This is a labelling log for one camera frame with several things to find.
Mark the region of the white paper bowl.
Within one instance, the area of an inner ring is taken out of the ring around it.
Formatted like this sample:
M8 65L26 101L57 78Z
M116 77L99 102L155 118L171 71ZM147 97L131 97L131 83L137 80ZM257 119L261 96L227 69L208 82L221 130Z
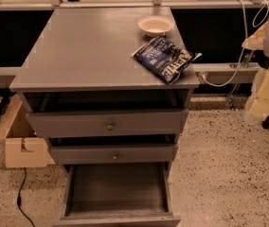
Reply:
M163 16L147 16L138 21L138 27L149 37L167 34L174 27L174 22Z

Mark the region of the cardboard box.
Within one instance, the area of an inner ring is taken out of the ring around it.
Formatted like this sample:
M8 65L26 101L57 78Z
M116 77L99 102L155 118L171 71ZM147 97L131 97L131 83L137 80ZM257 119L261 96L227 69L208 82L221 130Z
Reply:
M27 109L18 95L10 99L0 115L0 141L5 143L6 168L54 165L47 143L35 135L26 115Z

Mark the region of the blue chip bag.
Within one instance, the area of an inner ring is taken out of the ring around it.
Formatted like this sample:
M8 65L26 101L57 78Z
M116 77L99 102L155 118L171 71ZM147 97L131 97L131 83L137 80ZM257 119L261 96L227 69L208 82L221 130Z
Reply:
M165 36L157 36L138 48L132 57L167 85L177 81L201 53L178 47Z

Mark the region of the grey middle drawer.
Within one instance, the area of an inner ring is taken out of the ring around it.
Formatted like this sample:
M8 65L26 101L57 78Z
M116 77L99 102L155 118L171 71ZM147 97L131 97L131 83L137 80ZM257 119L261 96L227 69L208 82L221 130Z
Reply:
M50 155L59 165L172 162L176 144L91 147L52 147Z

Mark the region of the grey top drawer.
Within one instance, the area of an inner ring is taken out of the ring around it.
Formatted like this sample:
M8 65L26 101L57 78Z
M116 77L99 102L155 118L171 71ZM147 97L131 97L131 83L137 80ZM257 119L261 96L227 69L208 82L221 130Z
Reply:
M28 113L39 137L68 138L179 134L188 110L149 110L85 113Z

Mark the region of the grey bottom drawer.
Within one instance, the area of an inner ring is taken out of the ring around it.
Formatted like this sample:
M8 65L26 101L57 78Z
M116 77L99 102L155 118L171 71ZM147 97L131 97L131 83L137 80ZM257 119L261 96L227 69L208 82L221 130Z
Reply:
M177 227L163 163L71 166L53 227Z

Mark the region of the grey wooden drawer cabinet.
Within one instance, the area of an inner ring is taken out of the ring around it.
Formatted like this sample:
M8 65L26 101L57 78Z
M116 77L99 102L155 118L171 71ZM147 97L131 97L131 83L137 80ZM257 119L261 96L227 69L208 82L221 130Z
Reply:
M28 114L187 110L198 85L192 67L167 85L132 57L148 41L137 23L151 15L172 17L168 8L54 10L11 90ZM177 145L180 133L42 138L50 153L67 146Z

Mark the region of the grey drawer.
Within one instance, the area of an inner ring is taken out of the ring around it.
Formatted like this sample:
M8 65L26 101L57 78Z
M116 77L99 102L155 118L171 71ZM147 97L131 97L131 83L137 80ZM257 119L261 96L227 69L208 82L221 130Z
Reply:
M59 165L172 162L176 144L91 147L52 147L50 155Z
M163 163L71 166L53 227L177 227Z
M149 110L85 113L28 113L39 137L68 138L179 134L188 110Z

